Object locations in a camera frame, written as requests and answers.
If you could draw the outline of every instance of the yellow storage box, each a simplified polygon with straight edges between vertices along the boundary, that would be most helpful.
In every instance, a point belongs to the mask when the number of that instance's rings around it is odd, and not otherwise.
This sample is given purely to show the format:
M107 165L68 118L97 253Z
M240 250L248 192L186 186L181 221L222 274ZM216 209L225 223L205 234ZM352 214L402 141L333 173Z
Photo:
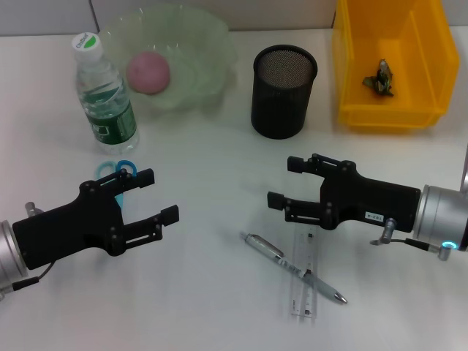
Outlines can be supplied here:
M363 85L381 59L394 97ZM333 60L340 122L425 128L447 113L460 58L440 0L338 0Z

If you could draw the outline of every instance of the blue indicator light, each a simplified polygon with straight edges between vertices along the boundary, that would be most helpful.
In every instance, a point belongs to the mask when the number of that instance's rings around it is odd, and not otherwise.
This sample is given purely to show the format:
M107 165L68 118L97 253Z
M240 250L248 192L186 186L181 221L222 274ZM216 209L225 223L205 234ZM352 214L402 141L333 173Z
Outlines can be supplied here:
M458 245L455 244L453 241L444 241L442 243L442 246L445 248L453 249L453 250L457 250L458 248Z

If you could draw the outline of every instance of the water bottle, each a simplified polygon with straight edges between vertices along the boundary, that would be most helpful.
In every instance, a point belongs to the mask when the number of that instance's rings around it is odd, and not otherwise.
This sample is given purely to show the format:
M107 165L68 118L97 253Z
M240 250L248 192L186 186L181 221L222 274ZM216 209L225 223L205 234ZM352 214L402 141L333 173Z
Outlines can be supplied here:
M139 137L128 91L118 70L105 58L99 37L82 33L72 46L78 64L78 97L98 144L109 154L135 148Z

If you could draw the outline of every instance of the glass bowl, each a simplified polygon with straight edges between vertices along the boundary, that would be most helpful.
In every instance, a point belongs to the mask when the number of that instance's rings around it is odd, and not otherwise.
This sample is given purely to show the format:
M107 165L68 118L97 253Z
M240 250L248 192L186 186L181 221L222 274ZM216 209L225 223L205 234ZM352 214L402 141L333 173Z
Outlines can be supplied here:
M131 98L158 110L210 102L222 92L237 60L227 24L211 13L186 5L156 4L124 15L99 33L105 55L122 76L133 56L143 51L163 55L170 83L155 95L131 91Z

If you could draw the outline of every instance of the white table surface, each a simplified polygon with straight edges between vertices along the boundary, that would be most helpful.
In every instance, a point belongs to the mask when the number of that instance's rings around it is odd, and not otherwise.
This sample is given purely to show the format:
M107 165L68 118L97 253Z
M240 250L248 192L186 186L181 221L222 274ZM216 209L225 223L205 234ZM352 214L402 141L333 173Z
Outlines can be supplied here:
M404 245L370 246L381 229L348 222L324 235L319 275L350 303L319 296L314 325L289 315L290 276L238 236L256 233L288 253L294 226L268 209L268 191L317 200L320 178L287 172L288 156L357 162L369 178L458 189L468 142L468 27L449 114L405 136L336 128L331 30L232 33L236 77L205 110L149 116L126 156L156 184L125 195L124 221L177 204L163 241L113 258L89 249L56 263L38 285L0 303L1 350L465 350L468 254L446 263ZM26 218L72 201L109 157L97 151L73 88L70 36L0 38L0 214ZM263 48L299 45L319 74L306 127L283 141L252 128L252 63Z

